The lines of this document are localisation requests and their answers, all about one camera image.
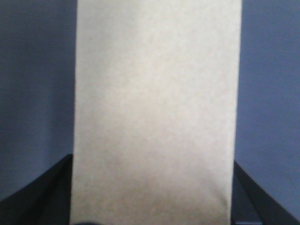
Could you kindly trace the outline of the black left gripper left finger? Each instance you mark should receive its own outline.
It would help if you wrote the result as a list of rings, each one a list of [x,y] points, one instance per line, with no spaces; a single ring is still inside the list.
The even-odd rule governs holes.
[[[68,225],[73,155],[0,202],[2,225]]]

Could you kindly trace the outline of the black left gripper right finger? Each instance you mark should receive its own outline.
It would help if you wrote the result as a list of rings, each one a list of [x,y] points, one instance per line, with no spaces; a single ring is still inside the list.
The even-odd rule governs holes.
[[[264,191],[235,161],[232,225],[298,225],[300,221]]]

